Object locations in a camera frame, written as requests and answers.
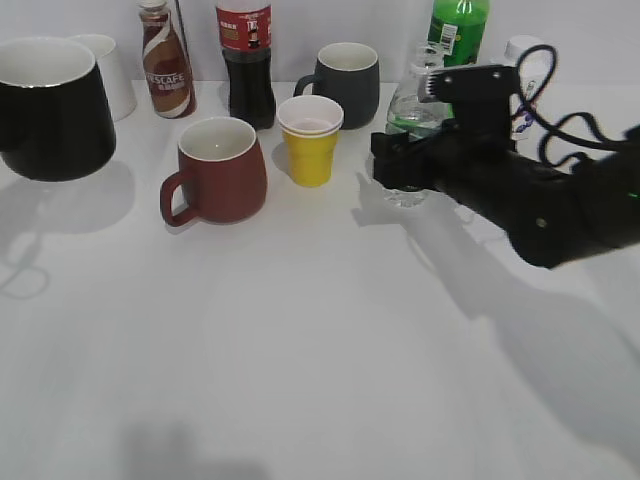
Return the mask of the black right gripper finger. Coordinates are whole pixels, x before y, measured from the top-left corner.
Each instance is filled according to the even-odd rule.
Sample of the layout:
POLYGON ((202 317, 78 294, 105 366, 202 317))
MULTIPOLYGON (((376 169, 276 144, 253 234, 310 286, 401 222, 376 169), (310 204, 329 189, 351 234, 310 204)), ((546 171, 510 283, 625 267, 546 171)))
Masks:
POLYGON ((458 128, 465 134, 499 141, 509 150, 512 139, 511 96, 517 75, 501 64, 437 69, 428 75, 428 92, 452 107, 458 128))
POLYGON ((444 191, 444 155, 439 151, 446 138, 444 132, 418 140, 407 132, 372 133, 373 179, 388 190, 444 191))

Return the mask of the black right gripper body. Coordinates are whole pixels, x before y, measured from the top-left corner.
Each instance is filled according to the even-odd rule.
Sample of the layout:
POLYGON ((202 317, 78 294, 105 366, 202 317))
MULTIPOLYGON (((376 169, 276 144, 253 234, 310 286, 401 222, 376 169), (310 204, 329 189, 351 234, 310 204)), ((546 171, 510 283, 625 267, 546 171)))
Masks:
POLYGON ((527 263, 547 269, 639 242, 639 154, 614 153, 563 173, 507 142, 441 134, 429 143, 440 192, 505 231, 527 263))

